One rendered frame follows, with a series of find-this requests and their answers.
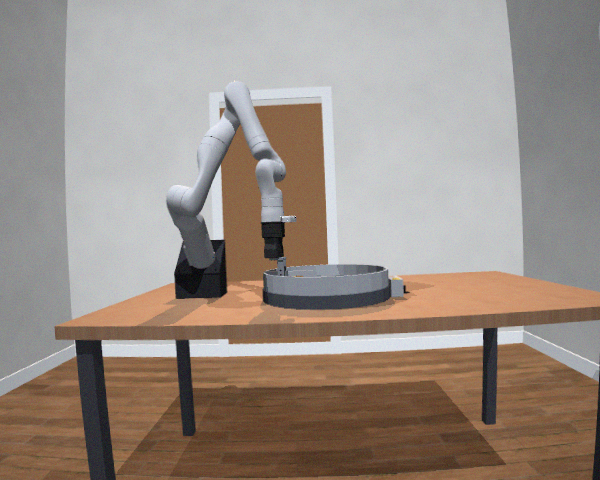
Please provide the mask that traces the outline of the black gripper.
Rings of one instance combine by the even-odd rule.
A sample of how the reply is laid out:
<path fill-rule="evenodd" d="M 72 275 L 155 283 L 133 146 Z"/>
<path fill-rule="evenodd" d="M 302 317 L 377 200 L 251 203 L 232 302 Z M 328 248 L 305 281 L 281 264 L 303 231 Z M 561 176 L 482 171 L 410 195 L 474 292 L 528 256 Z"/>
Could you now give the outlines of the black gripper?
<path fill-rule="evenodd" d="M 262 207 L 261 225 L 264 238 L 264 258 L 277 260 L 278 276 L 285 276 L 286 257 L 282 240 L 285 237 L 285 222 L 297 222 L 296 216 L 284 216 L 283 206 Z"/>

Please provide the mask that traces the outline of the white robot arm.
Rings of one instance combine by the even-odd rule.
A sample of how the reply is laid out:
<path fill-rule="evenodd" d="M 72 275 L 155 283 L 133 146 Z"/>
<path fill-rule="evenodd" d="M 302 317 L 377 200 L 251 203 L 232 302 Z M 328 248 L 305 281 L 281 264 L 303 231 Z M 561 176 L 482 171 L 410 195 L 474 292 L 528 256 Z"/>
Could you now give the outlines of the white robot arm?
<path fill-rule="evenodd" d="M 259 161 L 256 179 L 262 207 L 283 206 L 282 191 L 276 188 L 275 182 L 285 178 L 286 168 L 259 122 L 248 87 L 242 82 L 231 82 L 225 88 L 224 99 L 226 106 L 220 121 L 205 134 L 198 147 L 199 174 L 195 185 L 193 188 L 174 185 L 166 197 L 168 211 L 183 239 L 189 265 L 199 269 L 209 267 L 215 260 L 200 212 L 240 124 L 253 157 Z"/>

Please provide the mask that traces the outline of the grey round turntable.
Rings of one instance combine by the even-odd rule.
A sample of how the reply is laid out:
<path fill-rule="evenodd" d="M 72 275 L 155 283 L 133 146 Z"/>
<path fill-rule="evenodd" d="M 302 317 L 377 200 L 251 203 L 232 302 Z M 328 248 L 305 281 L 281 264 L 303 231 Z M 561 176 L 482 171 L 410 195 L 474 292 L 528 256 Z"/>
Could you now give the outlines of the grey round turntable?
<path fill-rule="evenodd" d="M 386 269 L 386 270 L 385 270 Z M 404 297 L 406 285 L 388 268 L 378 265 L 329 264 L 286 267 L 288 276 L 277 269 L 263 272 L 265 304 L 300 310 L 358 308 Z"/>

